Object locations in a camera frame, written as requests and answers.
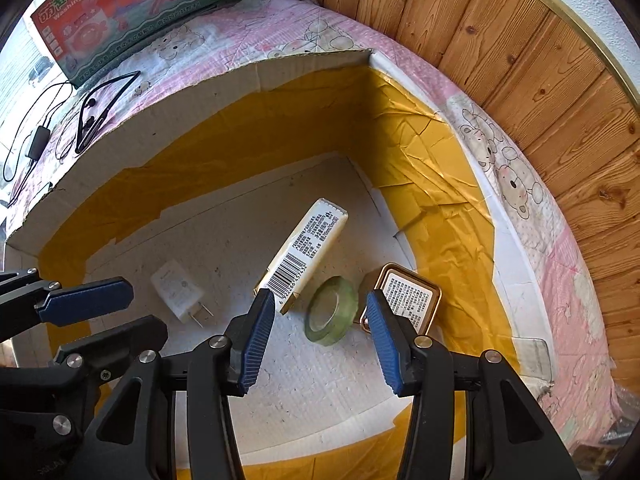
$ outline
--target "white power adapter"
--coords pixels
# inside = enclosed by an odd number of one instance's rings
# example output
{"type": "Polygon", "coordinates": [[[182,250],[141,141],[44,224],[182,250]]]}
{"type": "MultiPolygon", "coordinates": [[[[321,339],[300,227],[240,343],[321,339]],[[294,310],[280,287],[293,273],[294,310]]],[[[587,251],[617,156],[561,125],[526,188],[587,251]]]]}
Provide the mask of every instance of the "white power adapter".
{"type": "Polygon", "coordinates": [[[175,317],[183,323],[191,318],[202,326],[202,320],[208,317],[207,313],[210,314],[200,301],[204,291],[193,283],[178,262],[170,260],[165,263],[151,276],[151,283],[175,317]]]}

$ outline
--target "wooden wall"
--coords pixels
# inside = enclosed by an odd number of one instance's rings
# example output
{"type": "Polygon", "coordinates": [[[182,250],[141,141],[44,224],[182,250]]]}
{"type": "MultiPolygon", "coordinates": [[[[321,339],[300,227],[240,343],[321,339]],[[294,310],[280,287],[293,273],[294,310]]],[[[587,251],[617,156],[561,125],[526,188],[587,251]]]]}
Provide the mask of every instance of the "wooden wall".
{"type": "Polygon", "coordinates": [[[640,120],[597,54],[538,0],[319,0],[438,67],[515,140],[591,272],[640,394],[640,120]]]}

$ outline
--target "washing machine toy box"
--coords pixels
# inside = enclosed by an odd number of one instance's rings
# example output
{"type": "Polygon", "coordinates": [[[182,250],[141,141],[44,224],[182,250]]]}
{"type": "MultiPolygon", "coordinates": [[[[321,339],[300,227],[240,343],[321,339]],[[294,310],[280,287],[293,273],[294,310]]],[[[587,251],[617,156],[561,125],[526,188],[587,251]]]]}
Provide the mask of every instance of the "washing machine toy box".
{"type": "Polygon", "coordinates": [[[32,19],[62,72],[77,88],[161,28],[224,1],[46,0],[32,19]]]}

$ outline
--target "green tape roll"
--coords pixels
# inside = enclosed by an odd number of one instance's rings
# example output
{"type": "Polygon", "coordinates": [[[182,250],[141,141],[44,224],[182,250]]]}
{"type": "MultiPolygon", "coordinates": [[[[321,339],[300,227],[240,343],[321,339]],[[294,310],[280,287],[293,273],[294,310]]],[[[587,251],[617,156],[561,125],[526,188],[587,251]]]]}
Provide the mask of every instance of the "green tape roll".
{"type": "Polygon", "coordinates": [[[309,341],[329,346],[340,341],[353,324],[358,310],[358,293],[342,276],[326,280],[316,293],[305,316],[309,341]]]}

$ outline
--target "yellow tape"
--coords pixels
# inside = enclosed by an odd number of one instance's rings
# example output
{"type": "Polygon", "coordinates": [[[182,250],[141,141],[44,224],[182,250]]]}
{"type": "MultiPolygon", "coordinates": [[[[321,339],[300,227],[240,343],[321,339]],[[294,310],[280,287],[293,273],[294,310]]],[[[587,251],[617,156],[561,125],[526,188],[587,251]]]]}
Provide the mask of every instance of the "yellow tape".
{"type": "MultiPolygon", "coordinates": [[[[349,155],[381,190],[414,251],[418,273],[441,286],[437,319],[449,349],[479,355],[495,348],[517,371],[511,329],[492,281],[494,227],[462,147],[431,110],[365,66],[314,72],[247,95],[144,166],[122,170],[46,244],[39,255],[41,273],[77,285],[92,254],[158,218],[163,209],[335,151],[349,155]]],[[[52,351],[88,330],[87,323],[50,327],[52,351]]],[[[408,413],[402,413],[393,430],[331,452],[249,466],[246,476],[391,480],[407,423],[408,413]]],[[[464,431],[464,402],[457,395],[455,438],[464,431]]]]}

